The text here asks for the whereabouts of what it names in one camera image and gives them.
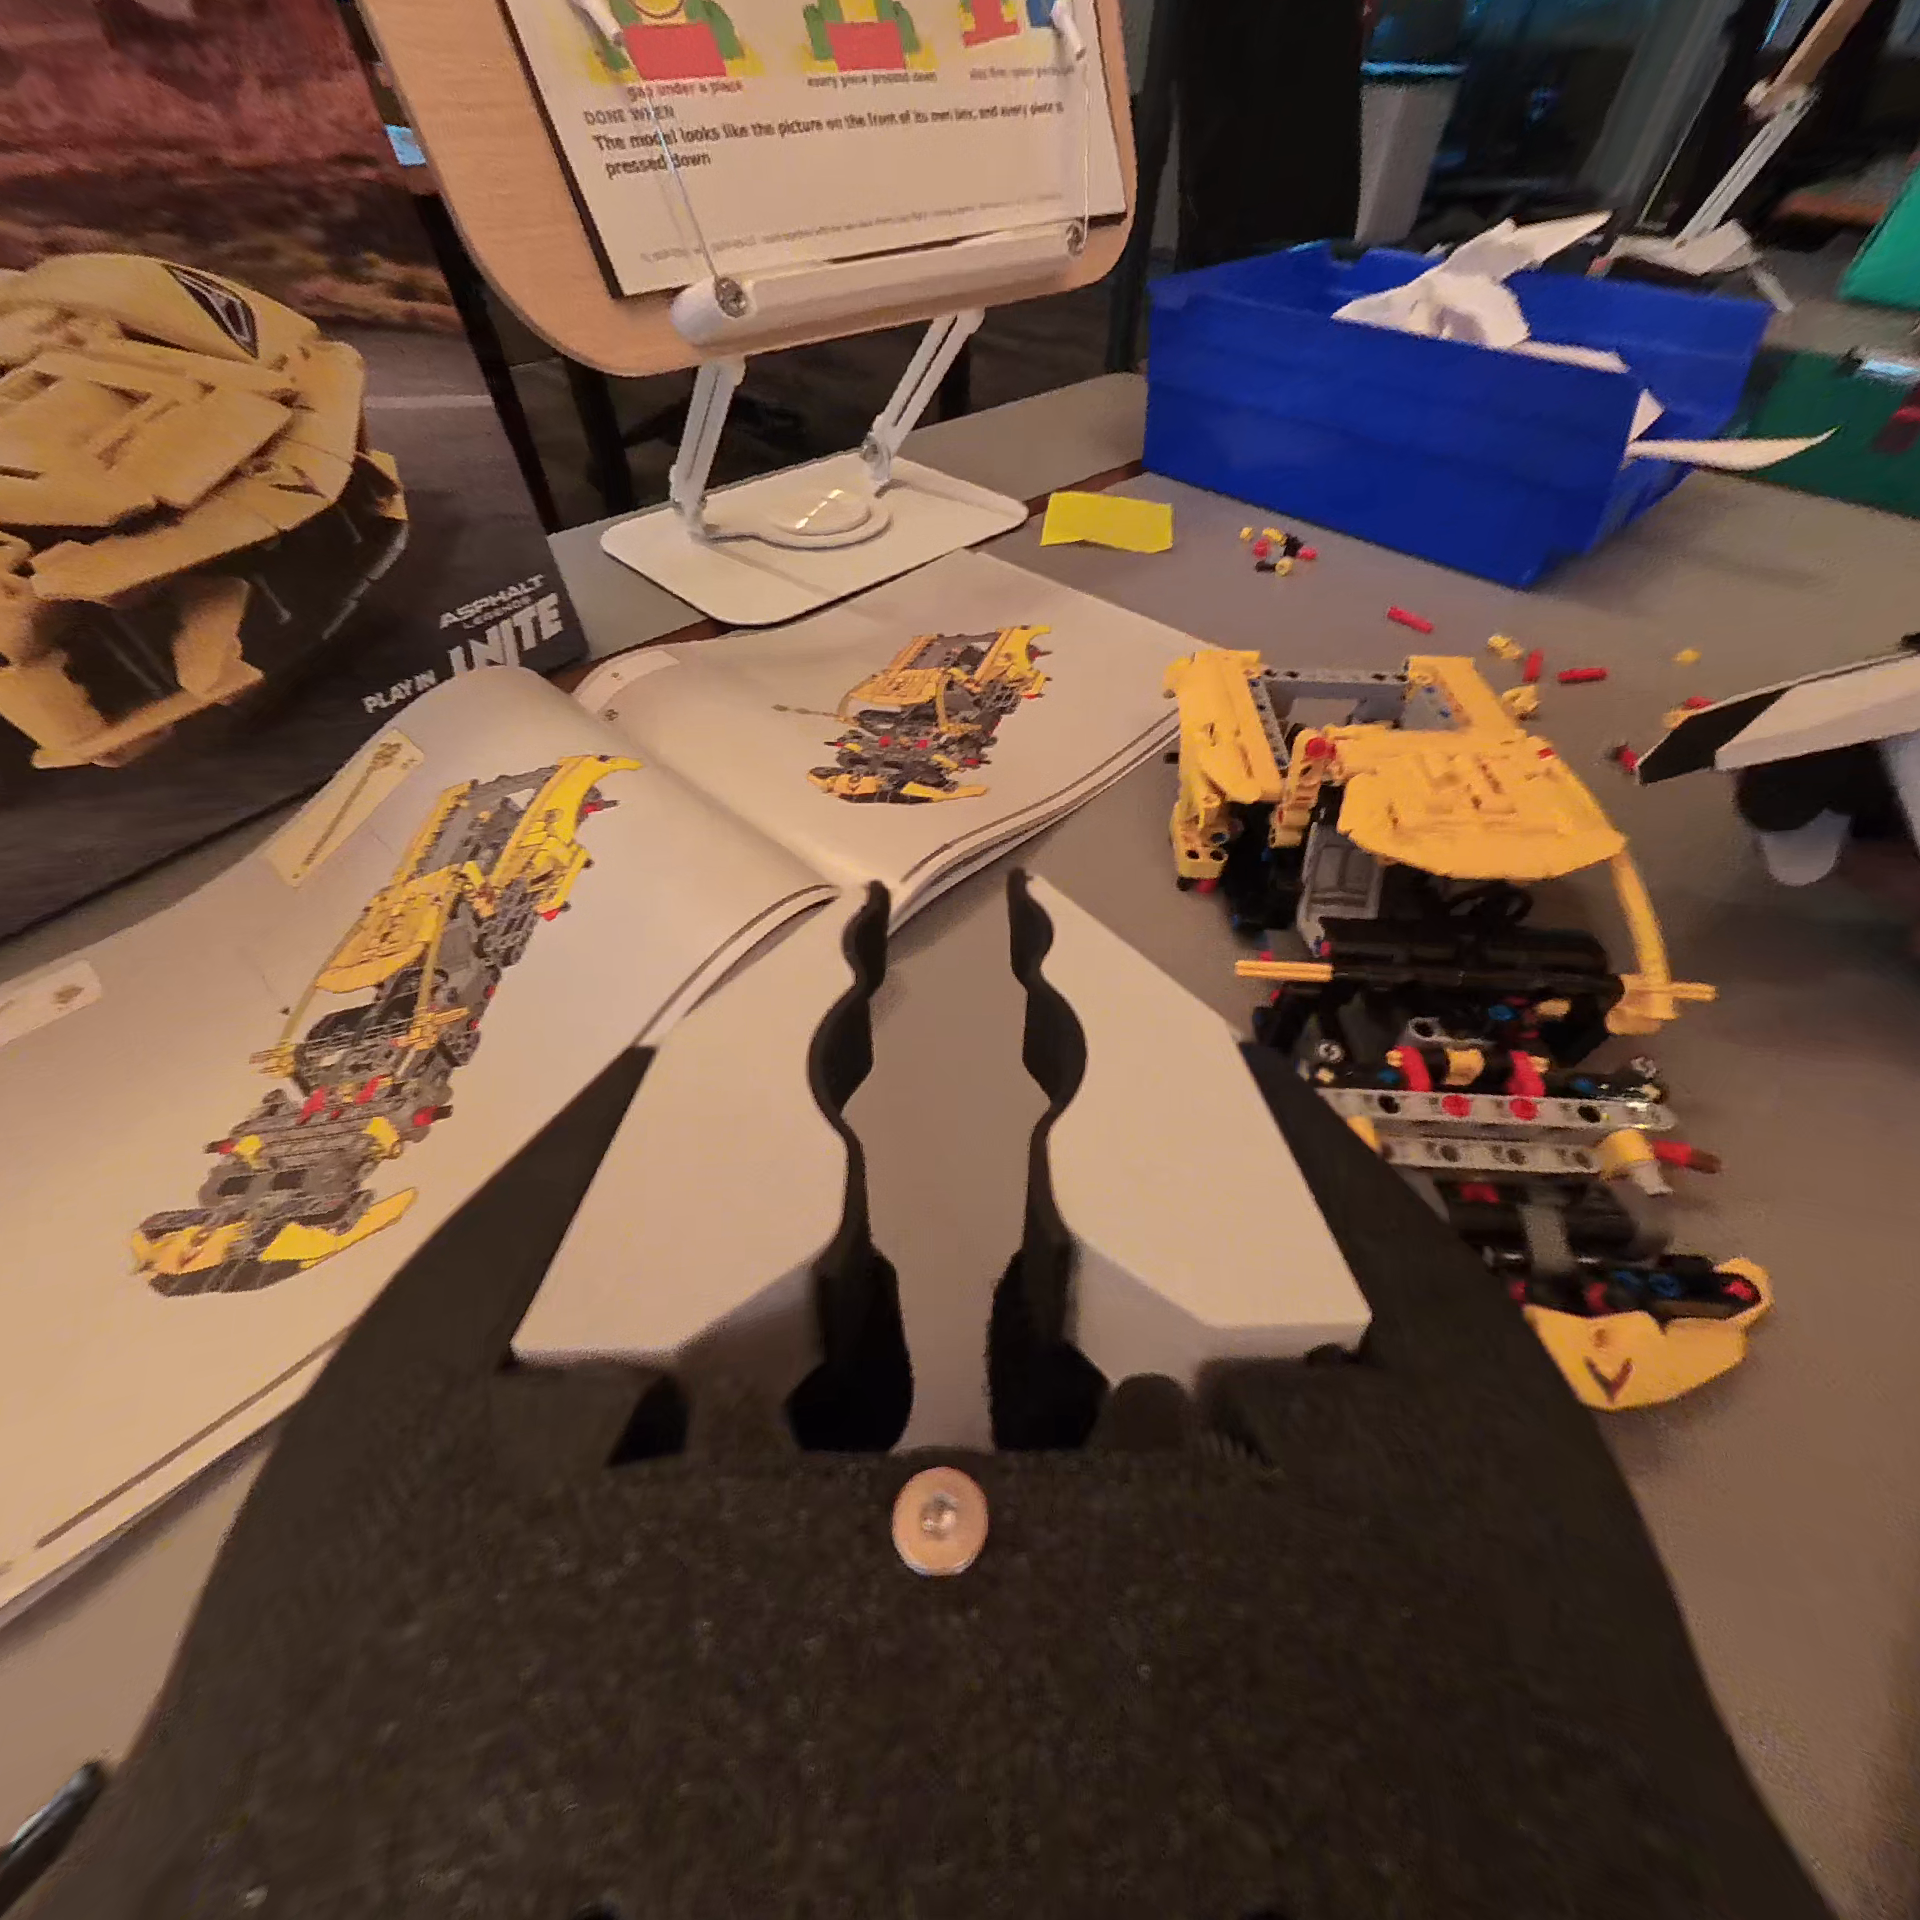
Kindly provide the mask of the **white printed board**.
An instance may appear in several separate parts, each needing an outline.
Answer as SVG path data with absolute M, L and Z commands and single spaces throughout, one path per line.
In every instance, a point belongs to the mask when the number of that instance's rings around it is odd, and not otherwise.
M 1127 211 L 1098 5 L 500 13 L 618 296 Z

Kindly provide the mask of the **dark printed toy box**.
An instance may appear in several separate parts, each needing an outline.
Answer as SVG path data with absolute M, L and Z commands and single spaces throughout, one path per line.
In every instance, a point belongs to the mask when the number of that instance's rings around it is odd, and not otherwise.
M 2 929 L 584 652 L 349 5 L 2 6 Z

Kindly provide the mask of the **beige rounded table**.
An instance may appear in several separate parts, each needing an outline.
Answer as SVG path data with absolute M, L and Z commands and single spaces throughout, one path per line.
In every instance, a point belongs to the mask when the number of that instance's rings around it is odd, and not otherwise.
M 367 29 L 421 139 L 428 173 L 473 264 L 550 348 L 592 373 L 657 376 L 722 357 L 805 348 L 929 324 L 969 308 L 1051 298 L 1110 276 L 1140 208 L 1140 162 L 1125 66 L 1123 10 L 1095 6 L 1117 213 L 1067 238 L 1004 230 L 744 278 L 749 316 L 688 338 L 676 287 L 618 296 L 592 247 L 570 174 L 543 119 L 503 5 L 370 2 Z

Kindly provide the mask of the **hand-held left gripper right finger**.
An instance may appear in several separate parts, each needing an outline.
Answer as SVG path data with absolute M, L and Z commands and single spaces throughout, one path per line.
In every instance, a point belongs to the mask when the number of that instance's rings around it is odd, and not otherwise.
M 1373 1310 L 1228 1021 L 1017 871 L 1020 1067 L 1044 1107 L 993 1298 L 999 1453 L 1085 1446 L 1128 1381 L 1356 1356 Z

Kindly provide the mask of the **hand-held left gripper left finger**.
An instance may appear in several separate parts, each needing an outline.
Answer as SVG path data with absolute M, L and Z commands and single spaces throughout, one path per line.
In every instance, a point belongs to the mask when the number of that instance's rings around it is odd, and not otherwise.
M 891 920 L 882 882 L 838 893 L 653 1052 L 513 1334 L 520 1370 L 741 1385 L 801 1449 L 901 1443 L 914 1368 L 848 1115 Z

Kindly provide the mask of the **yellow brick link rod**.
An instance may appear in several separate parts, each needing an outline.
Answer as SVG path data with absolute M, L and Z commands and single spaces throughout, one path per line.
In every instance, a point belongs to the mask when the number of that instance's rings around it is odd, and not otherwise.
M 1719 988 L 1711 983 L 1678 979 L 1671 971 L 1667 936 L 1634 857 L 1620 851 L 1607 863 L 1607 872 L 1634 953 L 1634 967 L 1620 973 L 1620 996 L 1608 1008 L 1605 1027 L 1615 1039 L 1652 1039 L 1687 1008 L 1714 1004 Z

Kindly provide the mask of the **green plastic bin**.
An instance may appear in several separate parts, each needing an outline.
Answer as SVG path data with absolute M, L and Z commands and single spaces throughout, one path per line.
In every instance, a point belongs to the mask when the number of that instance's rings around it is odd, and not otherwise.
M 1755 438 L 1816 438 L 1763 481 L 1918 517 L 1918 180 L 1865 235 L 1773 249 L 1788 311 L 1768 324 L 1742 401 Z

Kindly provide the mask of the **blue plastic bin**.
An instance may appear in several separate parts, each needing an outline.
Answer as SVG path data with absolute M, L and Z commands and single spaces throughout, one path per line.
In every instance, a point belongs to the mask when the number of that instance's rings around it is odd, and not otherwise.
M 1313 244 L 1151 290 L 1144 463 L 1513 589 L 1607 545 L 1685 481 L 1636 447 L 1716 442 L 1766 302 L 1582 272 L 1505 283 L 1517 346 L 1346 319 L 1438 259 Z

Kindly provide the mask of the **yellow toy brick model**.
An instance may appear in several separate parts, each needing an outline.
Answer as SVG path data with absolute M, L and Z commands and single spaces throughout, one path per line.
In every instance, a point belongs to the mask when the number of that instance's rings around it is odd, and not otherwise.
M 1205 645 L 1164 697 L 1175 882 L 1261 939 L 1236 975 L 1262 1057 L 1426 1203 L 1588 1411 L 1734 1374 L 1773 1281 L 1676 1245 L 1668 1179 L 1719 1160 L 1645 1049 L 1678 1019 L 1607 1028 L 1634 967 L 1608 863 L 1633 848 L 1572 763 L 1464 656 L 1341 674 Z

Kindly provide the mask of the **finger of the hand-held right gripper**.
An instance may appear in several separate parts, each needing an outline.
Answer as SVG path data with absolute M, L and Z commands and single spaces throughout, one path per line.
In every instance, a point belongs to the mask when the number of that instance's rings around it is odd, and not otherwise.
M 1638 753 L 1643 786 L 1699 772 L 1744 772 L 1778 763 L 1881 748 L 1918 735 L 1918 646 L 1765 684 L 1682 711 Z

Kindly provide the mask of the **open instruction booklet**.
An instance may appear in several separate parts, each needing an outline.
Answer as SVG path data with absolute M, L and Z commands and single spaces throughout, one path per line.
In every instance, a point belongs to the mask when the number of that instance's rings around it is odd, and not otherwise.
M 400 1268 L 784 924 L 897 920 L 1175 732 L 1179 629 L 964 550 L 566 695 L 485 668 L 5 984 L 2 1592 L 283 1418 Z

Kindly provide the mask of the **crumpled white paper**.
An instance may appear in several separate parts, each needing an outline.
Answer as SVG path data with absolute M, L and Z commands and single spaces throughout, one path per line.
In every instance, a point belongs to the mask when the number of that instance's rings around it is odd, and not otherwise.
M 1460 242 L 1421 276 L 1398 288 L 1343 304 L 1334 319 L 1346 324 L 1390 328 L 1421 338 L 1471 344 L 1534 363 L 1608 373 L 1636 384 L 1636 409 L 1620 467 L 1671 465 L 1722 473 L 1758 473 L 1807 455 L 1839 434 L 1828 426 L 1816 437 L 1758 440 L 1658 438 L 1668 413 L 1638 363 L 1618 348 L 1582 346 L 1534 335 L 1513 281 L 1542 270 L 1554 256 L 1596 237 L 1611 223 L 1607 211 L 1521 225 L 1513 218 Z

